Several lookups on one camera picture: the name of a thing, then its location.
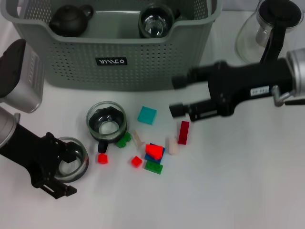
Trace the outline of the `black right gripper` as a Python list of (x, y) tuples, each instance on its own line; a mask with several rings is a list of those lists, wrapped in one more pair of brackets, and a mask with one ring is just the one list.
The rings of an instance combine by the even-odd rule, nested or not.
[(210, 99), (169, 106), (173, 118), (189, 115), (192, 122), (215, 116), (231, 116), (238, 104), (272, 96), (278, 86), (283, 93), (293, 89), (293, 76), (284, 58), (263, 64), (232, 67), (226, 62), (191, 68), (186, 75), (172, 78), (175, 90), (206, 82)]

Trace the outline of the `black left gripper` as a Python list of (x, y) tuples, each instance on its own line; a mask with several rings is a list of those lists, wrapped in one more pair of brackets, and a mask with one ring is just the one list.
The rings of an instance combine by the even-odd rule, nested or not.
[(44, 137), (38, 137), (17, 124), (8, 142), (0, 148), (0, 154), (24, 167), (35, 188), (41, 188), (59, 199), (77, 193), (76, 188), (54, 178), (61, 161), (71, 163), (76, 160), (75, 146), (73, 142), (56, 139), (49, 132)]

